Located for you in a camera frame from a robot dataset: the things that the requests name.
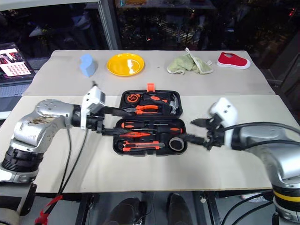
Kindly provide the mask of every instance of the toolbox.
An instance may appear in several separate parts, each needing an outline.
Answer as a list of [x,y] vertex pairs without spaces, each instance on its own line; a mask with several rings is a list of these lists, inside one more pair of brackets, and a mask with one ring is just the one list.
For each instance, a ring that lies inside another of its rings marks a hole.
[[128,90],[122,94],[120,109],[130,113],[116,124],[116,128],[132,132],[114,135],[113,149],[120,155],[167,156],[182,154],[188,144],[179,138],[186,133],[180,95],[172,90],[155,90],[149,83],[147,90]]

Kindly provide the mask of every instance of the yellow bowl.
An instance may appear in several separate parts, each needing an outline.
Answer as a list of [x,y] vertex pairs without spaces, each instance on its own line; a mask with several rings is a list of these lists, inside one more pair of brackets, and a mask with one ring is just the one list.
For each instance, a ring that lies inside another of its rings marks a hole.
[[144,66],[142,57],[131,53],[115,55],[106,64],[108,71],[117,76],[132,76],[139,73]]

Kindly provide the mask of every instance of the black cable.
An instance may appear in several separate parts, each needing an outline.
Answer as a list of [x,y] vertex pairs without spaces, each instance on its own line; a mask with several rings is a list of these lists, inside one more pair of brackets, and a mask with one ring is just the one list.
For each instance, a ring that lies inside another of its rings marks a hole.
[[241,123],[241,124],[225,127],[222,130],[227,131],[227,130],[231,130],[231,129],[235,129],[235,128],[244,128],[244,127],[252,127],[252,126],[276,126],[276,127],[279,127],[279,128],[285,128],[285,129],[291,130],[291,131],[293,131],[293,132],[300,135],[300,130],[298,130],[297,128],[294,128],[292,126],[285,125],[285,124],[282,124],[282,123],[273,123],[273,122]]
[[154,192],[153,197],[152,197],[152,204],[151,204],[151,208],[150,208],[149,212],[146,213],[145,215],[141,216],[141,217],[135,222],[135,225],[137,225],[137,223],[138,223],[141,219],[143,219],[144,217],[146,217],[147,215],[149,215],[149,214],[152,212],[153,205],[154,205],[154,195],[155,195],[155,192]]
[[[82,145],[81,145],[81,148],[80,148],[79,153],[78,153],[78,155],[77,155],[77,158],[76,158],[76,160],[75,160],[75,162],[74,162],[74,165],[73,165],[73,167],[72,167],[72,169],[71,169],[71,172],[70,172],[70,174],[68,175],[67,180],[66,180],[66,182],[64,183],[63,187],[60,189],[60,191],[57,193],[56,196],[59,196],[59,195],[62,194],[62,192],[63,192],[64,189],[66,188],[66,185],[68,184],[68,182],[69,182],[69,180],[70,180],[70,178],[71,178],[72,173],[74,172],[74,169],[75,169],[75,167],[76,167],[76,165],[77,165],[77,163],[78,163],[78,160],[79,160],[79,158],[80,158],[80,155],[81,155],[81,153],[82,153],[82,151],[83,151],[83,148],[84,148],[84,146],[85,146],[86,138],[87,138],[87,136],[88,136],[88,131],[89,131],[89,130],[86,129],[85,134],[84,134],[84,139],[83,139],[83,142],[82,142]],[[49,208],[45,211],[45,214],[50,214],[50,213],[52,212],[52,210],[53,210],[53,208],[55,207],[56,204],[57,204],[57,202],[55,202],[55,203],[53,203],[52,205],[50,205]]]
[[246,199],[244,199],[243,201],[240,201],[240,202],[236,203],[236,204],[235,204],[234,206],[232,206],[232,207],[229,209],[229,211],[226,213],[226,215],[225,215],[225,217],[224,217],[224,219],[223,219],[221,225],[224,225],[224,224],[225,224],[225,222],[226,222],[226,220],[227,220],[229,214],[230,214],[234,209],[236,209],[238,206],[242,205],[243,203],[248,202],[249,200],[258,198],[258,197],[260,197],[260,196],[263,196],[263,193],[254,195],[254,196],[252,196],[252,197],[246,198]]
[[71,134],[70,134],[70,129],[69,128],[67,128],[67,137],[68,137],[68,140],[69,140],[69,154],[67,156],[65,171],[64,171],[64,175],[62,176],[61,183],[60,183],[60,188],[58,189],[58,192],[61,192],[62,185],[65,182],[65,177],[66,177],[66,174],[67,174],[67,169],[68,169],[68,165],[69,165],[71,154],[72,154],[72,139],[71,139]]
[[264,207],[267,207],[268,205],[273,204],[273,201],[270,201],[268,203],[265,203],[263,205],[260,205],[252,210],[249,210],[248,212],[246,212],[245,214],[243,214],[242,216],[240,216],[236,221],[234,221],[234,223],[232,225],[237,225],[243,218],[247,217],[248,215],[250,215],[251,213],[258,211]]
[[71,176],[72,176],[72,173],[74,172],[74,169],[75,169],[75,167],[76,167],[76,165],[77,165],[77,163],[78,163],[78,161],[79,161],[80,155],[81,155],[81,153],[83,152],[83,148],[84,148],[84,146],[85,146],[85,142],[86,142],[86,138],[87,138],[87,136],[88,136],[88,133],[89,133],[89,130],[86,129],[85,134],[84,134],[84,139],[83,139],[83,142],[82,142],[82,144],[81,144],[81,148],[80,148],[80,150],[79,150],[78,156],[77,156],[77,158],[76,158],[76,161],[74,162],[74,165],[73,165],[73,167],[72,167],[72,169],[71,169],[71,172],[70,172],[69,176],[67,177],[67,180],[66,180],[64,186],[63,186],[62,189],[61,189],[61,193],[62,193],[62,192],[64,191],[64,189],[66,188],[66,186],[67,186],[67,184],[68,184],[68,182],[69,182],[69,180],[70,180],[70,178],[71,178]]
[[300,142],[295,141],[289,141],[289,140],[270,140],[270,141],[263,141],[263,142],[257,142],[253,144],[247,145],[244,149],[250,149],[255,146],[263,145],[263,144],[294,144],[294,145],[300,145]]

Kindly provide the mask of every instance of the orange screwdriver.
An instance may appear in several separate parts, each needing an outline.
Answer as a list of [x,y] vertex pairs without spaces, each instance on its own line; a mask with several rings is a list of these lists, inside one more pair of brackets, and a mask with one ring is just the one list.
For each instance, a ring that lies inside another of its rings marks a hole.
[[148,133],[140,133],[140,132],[129,132],[127,134],[122,134],[120,137],[144,137],[150,136],[151,134]]
[[158,127],[157,129],[141,128],[141,129],[132,129],[132,130],[143,130],[143,131],[154,130],[157,133],[170,133],[170,134],[174,134],[174,135],[180,135],[183,133],[182,128],[168,127],[168,126],[161,126],[161,127]]
[[[153,124],[154,126],[159,125],[169,125],[168,123],[157,123]],[[143,128],[145,126],[150,126],[150,124],[144,123],[144,122],[124,122],[121,124],[122,128]]]

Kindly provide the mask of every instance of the glass window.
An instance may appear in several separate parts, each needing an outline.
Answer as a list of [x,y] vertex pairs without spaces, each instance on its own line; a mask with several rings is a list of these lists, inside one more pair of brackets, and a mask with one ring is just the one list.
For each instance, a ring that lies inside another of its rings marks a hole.
[[275,62],[300,24],[298,0],[114,3],[123,49],[246,50],[259,68]]
[[57,49],[107,49],[97,5],[64,4],[0,12],[0,44],[14,42],[34,69]]

